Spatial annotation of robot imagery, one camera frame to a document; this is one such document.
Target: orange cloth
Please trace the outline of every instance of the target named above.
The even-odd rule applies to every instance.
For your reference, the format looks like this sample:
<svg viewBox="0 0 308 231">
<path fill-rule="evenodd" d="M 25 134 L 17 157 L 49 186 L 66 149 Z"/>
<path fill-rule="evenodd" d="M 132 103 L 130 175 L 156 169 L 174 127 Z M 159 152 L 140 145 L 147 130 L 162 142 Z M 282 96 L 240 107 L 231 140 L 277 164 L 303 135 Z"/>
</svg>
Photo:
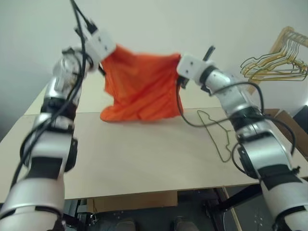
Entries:
<svg viewBox="0 0 308 231">
<path fill-rule="evenodd" d="M 176 100 L 180 90 L 176 90 L 179 61 L 180 54 L 134 54 L 117 46 L 102 61 L 105 91 L 113 96 L 114 105 L 101 112 L 101 119 L 154 121 L 179 116 Z"/>
</svg>

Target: table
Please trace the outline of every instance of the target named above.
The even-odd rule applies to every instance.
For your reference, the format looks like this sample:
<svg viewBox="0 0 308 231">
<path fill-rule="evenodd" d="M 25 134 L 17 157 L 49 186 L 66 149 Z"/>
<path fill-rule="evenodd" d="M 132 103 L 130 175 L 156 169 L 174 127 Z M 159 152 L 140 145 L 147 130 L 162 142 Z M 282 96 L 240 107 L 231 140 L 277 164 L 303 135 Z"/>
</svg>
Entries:
<svg viewBox="0 0 308 231">
<path fill-rule="evenodd" d="M 85 84 L 84 92 L 89 92 L 91 87 Z M 32 128 L 38 109 L 33 105 L 29 109 L 31 113 L 22 116 L 0 143 L 0 203 L 7 196 L 19 161 L 20 144 Z M 204 110 L 213 119 L 225 117 L 219 107 Z M 185 110 L 185 116 L 193 123 L 200 123 L 196 109 Z M 209 122 L 206 115 L 202 117 Z M 208 132 L 188 126 L 181 117 L 153 123 L 106 123 L 100 120 L 99 112 L 79 111 L 75 124 L 78 155 L 75 168 L 64 177 L 66 199 L 257 183 L 239 172 L 231 161 L 222 163 Z M 232 128 L 229 122 L 223 126 Z M 274 129 L 290 148 L 289 141 Z M 227 158 L 224 130 L 219 126 L 209 130 Z M 230 137 L 232 148 L 234 132 L 230 132 Z M 308 177 L 308 162 L 297 150 L 293 163 L 301 166 L 301 177 Z"/>
</svg>

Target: white wall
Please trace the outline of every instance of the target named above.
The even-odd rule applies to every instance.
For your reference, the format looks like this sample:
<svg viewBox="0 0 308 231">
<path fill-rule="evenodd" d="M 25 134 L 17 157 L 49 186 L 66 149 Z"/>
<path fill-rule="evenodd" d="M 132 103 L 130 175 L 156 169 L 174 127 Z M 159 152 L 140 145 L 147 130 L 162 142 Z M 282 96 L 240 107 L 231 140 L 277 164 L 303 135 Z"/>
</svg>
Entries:
<svg viewBox="0 0 308 231">
<path fill-rule="evenodd" d="M 234 74 L 239 74 L 244 59 L 268 52 L 283 27 L 293 26 L 308 35 L 306 0 L 77 0 L 77 4 L 115 41 L 134 51 L 179 51 L 202 58 L 214 44 L 212 59 Z M 0 2 L 0 139 L 51 77 L 61 49 L 79 43 L 75 25 L 69 0 Z M 308 81 L 288 84 L 261 84 L 267 107 L 294 112 L 307 101 Z M 184 107 L 198 107 L 204 93 L 193 84 L 188 87 L 181 93 Z"/>
</svg>

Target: silver arm segment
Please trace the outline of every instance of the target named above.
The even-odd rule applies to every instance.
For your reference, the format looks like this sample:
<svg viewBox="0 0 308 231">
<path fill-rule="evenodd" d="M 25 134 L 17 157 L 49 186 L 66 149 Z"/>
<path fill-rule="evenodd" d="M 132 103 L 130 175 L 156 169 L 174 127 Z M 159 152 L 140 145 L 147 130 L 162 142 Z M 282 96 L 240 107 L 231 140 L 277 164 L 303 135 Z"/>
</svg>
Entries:
<svg viewBox="0 0 308 231">
<path fill-rule="evenodd" d="M 211 93 L 239 82 L 218 70 L 213 62 L 190 55 L 181 58 L 177 72 Z M 236 132 L 246 174 L 260 181 L 275 219 L 273 229 L 308 231 L 308 183 L 292 170 L 290 151 L 276 137 L 272 124 L 261 119 L 261 112 L 240 86 L 227 88 L 216 96 Z"/>
<path fill-rule="evenodd" d="M 97 31 L 85 47 L 86 75 L 88 71 L 97 70 L 99 62 L 115 50 L 116 44 L 105 31 Z M 76 83 L 82 55 L 78 49 L 68 51 L 53 69 L 54 77 L 47 86 L 41 113 L 33 127 L 59 110 Z M 12 187 L 0 211 L 1 231 L 64 230 L 64 173 L 72 169 L 76 161 L 77 140 L 73 133 L 80 95 L 81 89 L 67 110 L 36 142 L 25 162 L 28 172 Z"/>
</svg>

